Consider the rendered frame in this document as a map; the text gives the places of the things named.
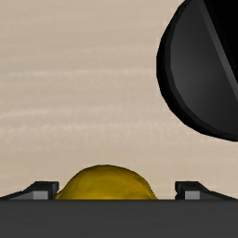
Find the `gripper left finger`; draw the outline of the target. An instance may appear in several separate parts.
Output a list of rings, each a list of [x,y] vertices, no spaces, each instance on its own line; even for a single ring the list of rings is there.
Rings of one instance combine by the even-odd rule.
[[[60,188],[58,181],[36,181],[23,191],[0,197],[0,200],[53,200]]]

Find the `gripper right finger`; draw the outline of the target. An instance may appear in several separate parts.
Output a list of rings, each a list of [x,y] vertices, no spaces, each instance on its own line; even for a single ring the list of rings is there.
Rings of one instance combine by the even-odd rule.
[[[176,181],[176,200],[232,200],[232,197],[210,191],[198,181]]]

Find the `yellow lemon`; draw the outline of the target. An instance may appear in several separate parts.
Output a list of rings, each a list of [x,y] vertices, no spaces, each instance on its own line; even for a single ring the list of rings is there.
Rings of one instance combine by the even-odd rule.
[[[138,173],[115,165],[94,165],[73,176],[56,200],[156,200]]]

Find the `round black pan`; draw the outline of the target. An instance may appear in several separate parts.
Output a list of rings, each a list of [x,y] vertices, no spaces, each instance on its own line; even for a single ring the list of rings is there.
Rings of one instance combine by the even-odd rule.
[[[184,0],[161,38],[156,77],[183,124],[238,141],[238,0]]]

